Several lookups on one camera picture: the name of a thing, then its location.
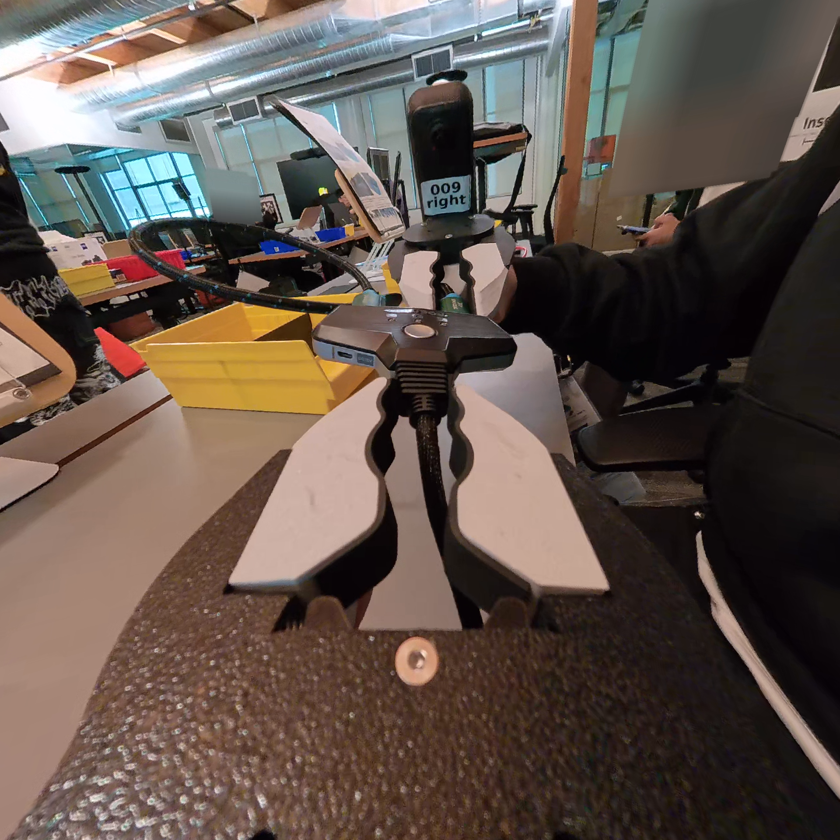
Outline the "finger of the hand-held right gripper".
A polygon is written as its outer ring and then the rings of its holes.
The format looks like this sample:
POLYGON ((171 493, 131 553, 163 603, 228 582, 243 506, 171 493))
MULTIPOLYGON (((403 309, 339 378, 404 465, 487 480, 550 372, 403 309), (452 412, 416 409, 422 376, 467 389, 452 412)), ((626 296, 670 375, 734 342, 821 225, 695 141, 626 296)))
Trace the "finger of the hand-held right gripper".
POLYGON ((434 266, 437 251, 414 251, 404 257, 402 273, 397 281, 402 301, 408 307, 436 307, 434 266))
POLYGON ((508 275, 497 245, 472 245, 461 252, 470 310, 489 317, 497 308, 508 275))

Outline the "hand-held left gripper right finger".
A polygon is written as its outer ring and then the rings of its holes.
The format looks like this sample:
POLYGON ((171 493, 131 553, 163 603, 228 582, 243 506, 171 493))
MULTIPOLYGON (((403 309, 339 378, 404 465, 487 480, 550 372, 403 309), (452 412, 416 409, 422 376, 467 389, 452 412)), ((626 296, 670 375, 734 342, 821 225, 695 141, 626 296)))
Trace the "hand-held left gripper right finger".
POLYGON ((548 449, 467 385, 454 387, 448 431, 444 569, 456 590, 486 613, 506 598, 535 606, 546 595, 608 593, 548 449))

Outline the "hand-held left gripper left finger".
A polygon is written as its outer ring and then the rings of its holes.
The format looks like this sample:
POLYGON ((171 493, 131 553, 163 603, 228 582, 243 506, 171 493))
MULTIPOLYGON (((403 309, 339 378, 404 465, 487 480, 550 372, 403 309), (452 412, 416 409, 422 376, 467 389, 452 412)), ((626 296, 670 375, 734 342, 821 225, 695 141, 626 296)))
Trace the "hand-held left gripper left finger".
POLYGON ((397 525, 385 483, 395 456, 391 384, 373 379, 294 444, 229 587, 360 599, 393 570, 397 525))

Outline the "grey metal video switch box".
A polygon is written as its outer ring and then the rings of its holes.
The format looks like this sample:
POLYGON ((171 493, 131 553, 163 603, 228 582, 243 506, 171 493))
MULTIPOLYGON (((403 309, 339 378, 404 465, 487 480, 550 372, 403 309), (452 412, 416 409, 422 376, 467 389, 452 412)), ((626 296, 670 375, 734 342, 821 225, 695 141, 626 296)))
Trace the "grey metal video switch box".
POLYGON ((505 370, 518 348, 486 317, 350 304, 316 326, 312 343, 326 361, 371 368, 394 381, 390 405, 413 424, 416 417, 438 421, 448 412, 457 375, 505 370))

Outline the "person's right forearm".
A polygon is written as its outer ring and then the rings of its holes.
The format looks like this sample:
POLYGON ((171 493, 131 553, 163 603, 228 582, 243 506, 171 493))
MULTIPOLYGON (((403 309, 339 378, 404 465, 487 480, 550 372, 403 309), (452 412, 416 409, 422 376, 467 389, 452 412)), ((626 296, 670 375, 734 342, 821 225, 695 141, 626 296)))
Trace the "person's right forearm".
POLYGON ((696 212, 667 245, 553 245, 512 261, 492 319, 619 381, 661 382, 749 354, 763 320, 737 241, 696 212))

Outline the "grey desk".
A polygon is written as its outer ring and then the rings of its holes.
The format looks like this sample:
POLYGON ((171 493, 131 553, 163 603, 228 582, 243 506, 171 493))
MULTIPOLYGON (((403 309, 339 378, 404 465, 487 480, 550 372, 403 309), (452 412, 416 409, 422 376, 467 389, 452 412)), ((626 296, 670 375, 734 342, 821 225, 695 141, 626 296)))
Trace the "grey desk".
MULTIPOLYGON (((553 355, 531 334, 516 341, 509 370, 461 381, 571 460, 553 355)), ((181 409, 147 372, 2 446, 2 457, 60 462, 54 479, 2 511, 2 838, 55 771, 107 655, 157 575, 320 419, 181 409)), ((393 443, 386 482, 398 559, 361 626, 456 629, 407 421, 396 426, 393 443)))

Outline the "tilted document stand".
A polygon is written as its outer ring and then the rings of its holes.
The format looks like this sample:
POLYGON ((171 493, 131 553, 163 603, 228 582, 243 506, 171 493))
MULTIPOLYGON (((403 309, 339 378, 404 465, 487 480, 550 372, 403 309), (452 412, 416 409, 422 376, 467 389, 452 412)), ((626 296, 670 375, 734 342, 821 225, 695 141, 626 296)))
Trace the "tilted document stand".
POLYGON ((406 226, 380 178, 321 114, 268 97, 273 106, 317 143, 335 164, 335 178, 368 235, 377 244, 393 241, 406 226))

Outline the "black office chair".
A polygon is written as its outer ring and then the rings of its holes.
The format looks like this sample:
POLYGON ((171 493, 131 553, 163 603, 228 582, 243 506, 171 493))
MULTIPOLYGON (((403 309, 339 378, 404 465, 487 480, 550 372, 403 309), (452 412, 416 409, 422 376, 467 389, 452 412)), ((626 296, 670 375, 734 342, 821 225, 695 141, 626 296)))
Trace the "black office chair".
POLYGON ((579 455, 601 473, 704 469, 711 431, 737 388, 702 375, 636 402, 583 428, 576 438, 579 455))

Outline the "black computer monitor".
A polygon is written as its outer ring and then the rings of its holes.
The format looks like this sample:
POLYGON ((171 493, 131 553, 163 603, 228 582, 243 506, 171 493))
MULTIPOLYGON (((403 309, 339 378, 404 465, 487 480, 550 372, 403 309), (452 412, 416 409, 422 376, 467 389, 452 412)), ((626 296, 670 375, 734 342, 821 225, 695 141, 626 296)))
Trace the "black computer monitor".
POLYGON ((299 219, 310 207, 320 206, 322 200, 328 204, 339 201, 336 164, 321 151, 308 152, 276 163, 292 219, 299 219))

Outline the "person's torso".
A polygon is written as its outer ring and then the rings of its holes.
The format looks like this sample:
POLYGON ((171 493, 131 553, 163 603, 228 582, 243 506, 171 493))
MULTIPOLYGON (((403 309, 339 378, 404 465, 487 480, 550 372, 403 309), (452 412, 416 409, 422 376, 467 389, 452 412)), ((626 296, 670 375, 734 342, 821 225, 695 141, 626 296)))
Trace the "person's torso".
POLYGON ((791 793, 838 838, 838 173, 710 439, 700 580, 778 721, 791 793))

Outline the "red plastic bin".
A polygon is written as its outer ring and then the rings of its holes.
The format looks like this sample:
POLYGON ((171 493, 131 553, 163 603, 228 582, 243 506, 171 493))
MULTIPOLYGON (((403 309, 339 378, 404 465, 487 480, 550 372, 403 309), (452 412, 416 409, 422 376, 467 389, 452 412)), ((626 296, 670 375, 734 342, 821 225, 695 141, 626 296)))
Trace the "red plastic bin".
MULTIPOLYGON (((164 263, 173 266, 174 268, 183 270, 186 267, 182 251, 180 249, 157 251, 154 254, 164 263)), ((144 262, 141 257, 135 254, 106 259, 105 262, 110 270, 116 270, 122 273, 128 282, 150 279, 159 274, 155 268, 144 262)))

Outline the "instruction sheet on stand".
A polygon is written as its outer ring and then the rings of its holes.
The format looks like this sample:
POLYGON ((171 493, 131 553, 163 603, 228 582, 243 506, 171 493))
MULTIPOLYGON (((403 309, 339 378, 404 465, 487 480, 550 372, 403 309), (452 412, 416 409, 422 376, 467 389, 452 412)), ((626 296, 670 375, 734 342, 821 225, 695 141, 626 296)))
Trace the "instruction sheet on stand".
MULTIPOLYGON (((1 296, 1 427, 54 405, 75 384, 69 354, 5 295, 1 296)), ((59 473, 56 464, 1 457, 1 509, 59 473)))

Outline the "framed marker poster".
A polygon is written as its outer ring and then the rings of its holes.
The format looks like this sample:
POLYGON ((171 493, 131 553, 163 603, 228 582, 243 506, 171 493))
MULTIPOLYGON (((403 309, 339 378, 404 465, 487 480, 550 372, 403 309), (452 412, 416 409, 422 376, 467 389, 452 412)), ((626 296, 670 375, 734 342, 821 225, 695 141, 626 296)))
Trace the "framed marker poster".
POLYGON ((838 107, 838 84, 834 85, 828 80, 820 80, 824 76, 824 69, 832 65, 832 61, 828 58, 828 54, 832 51, 831 44, 824 48, 820 65, 812 79, 811 88, 791 126, 780 158, 781 162, 793 161, 801 157, 812 146, 814 140, 824 128, 825 122, 838 107))

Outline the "wooden support post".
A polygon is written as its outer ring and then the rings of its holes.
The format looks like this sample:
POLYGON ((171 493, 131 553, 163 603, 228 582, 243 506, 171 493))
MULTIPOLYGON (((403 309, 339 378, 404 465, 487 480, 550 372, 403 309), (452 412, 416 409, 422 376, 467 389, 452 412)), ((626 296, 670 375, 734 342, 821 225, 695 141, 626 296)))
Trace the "wooden support post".
POLYGON ((597 1, 573 1, 567 49, 561 150, 566 173, 559 181, 553 233, 559 244, 571 242, 581 194, 585 134, 592 89, 597 1))

